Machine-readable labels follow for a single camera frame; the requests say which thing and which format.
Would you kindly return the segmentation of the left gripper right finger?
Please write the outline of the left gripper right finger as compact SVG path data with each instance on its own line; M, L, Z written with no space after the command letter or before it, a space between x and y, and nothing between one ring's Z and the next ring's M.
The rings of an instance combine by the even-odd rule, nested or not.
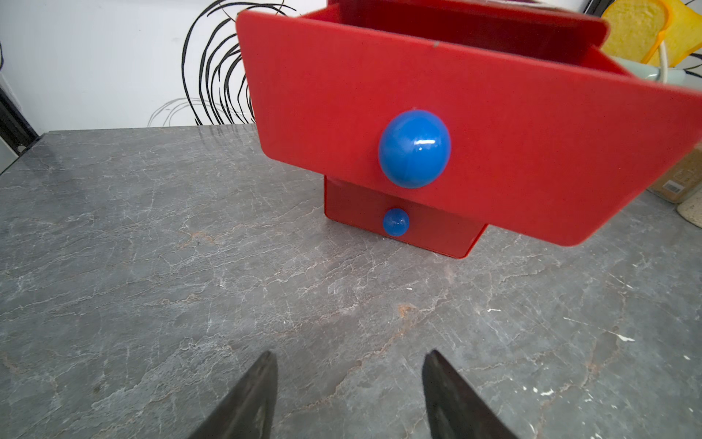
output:
M432 438L517 439L437 349L425 356L422 385Z

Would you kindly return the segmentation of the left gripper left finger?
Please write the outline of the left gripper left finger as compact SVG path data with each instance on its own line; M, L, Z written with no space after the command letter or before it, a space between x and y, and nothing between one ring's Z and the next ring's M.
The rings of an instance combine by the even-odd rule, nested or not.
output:
M270 438L277 390L277 358L268 350L257 358L189 438Z

